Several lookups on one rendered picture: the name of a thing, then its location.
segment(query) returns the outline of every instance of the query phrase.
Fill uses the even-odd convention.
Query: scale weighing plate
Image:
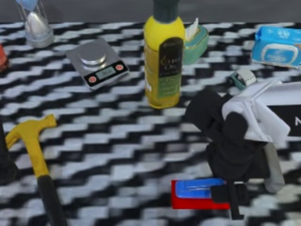
[[[66,56],[91,89],[112,83],[129,72],[128,67],[103,38],[69,50]]]

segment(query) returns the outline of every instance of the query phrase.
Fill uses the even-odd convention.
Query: black and white tablecloth
[[[279,24],[296,27],[297,24]],[[279,146],[287,185],[276,195],[262,181],[248,185],[244,222],[227,211],[172,210],[170,180],[209,177],[207,139],[184,120],[198,90],[229,91],[226,77],[244,66],[259,80],[301,81],[300,71],[250,63],[248,41],[258,24],[205,24],[208,51],[183,68],[182,98],[170,109],[148,107],[143,79],[143,24],[54,24],[55,43],[33,49],[22,24],[0,24],[11,68],[0,76],[0,117],[6,132],[53,113],[58,126],[40,136],[70,226],[298,226],[301,225],[301,139]],[[131,73],[90,92],[64,53],[103,37]],[[18,181],[0,187],[0,226],[45,226],[47,218],[22,142],[10,150]]]

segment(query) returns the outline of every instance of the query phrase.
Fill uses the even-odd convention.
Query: olive oil bottle
[[[153,16],[144,27],[145,93],[149,105],[161,109],[180,98],[185,28],[179,0],[153,1]]]

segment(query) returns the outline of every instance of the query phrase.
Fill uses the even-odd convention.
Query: white tissue
[[[185,29],[185,40],[186,41],[192,40],[197,32],[198,32],[198,18],[196,18],[196,20],[192,25],[188,26]]]

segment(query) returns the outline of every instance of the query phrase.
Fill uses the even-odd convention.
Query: gray wall
[[[43,0],[50,22],[144,22],[152,0]],[[301,22],[299,0],[181,0],[184,21]],[[20,22],[14,0],[0,0],[0,22]]]

